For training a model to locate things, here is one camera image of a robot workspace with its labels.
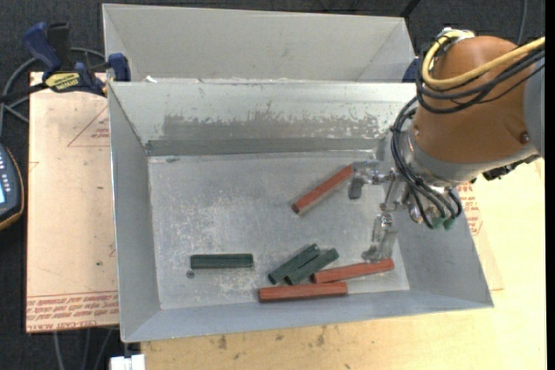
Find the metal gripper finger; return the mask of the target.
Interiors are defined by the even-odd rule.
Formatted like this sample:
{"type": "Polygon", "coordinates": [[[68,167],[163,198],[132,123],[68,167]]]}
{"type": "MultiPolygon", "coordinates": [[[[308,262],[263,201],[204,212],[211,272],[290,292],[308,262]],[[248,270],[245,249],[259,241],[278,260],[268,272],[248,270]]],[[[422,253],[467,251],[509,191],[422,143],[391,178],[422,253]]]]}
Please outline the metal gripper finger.
{"type": "Polygon", "coordinates": [[[362,258],[371,263],[391,258],[396,237],[393,216],[382,212],[375,218],[369,248],[362,253],[362,258]]]}
{"type": "Polygon", "coordinates": [[[365,185],[379,185],[384,181],[384,175],[378,169],[378,161],[355,162],[351,166],[353,173],[348,187],[348,197],[351,200],[362,196],[365,185]]]}

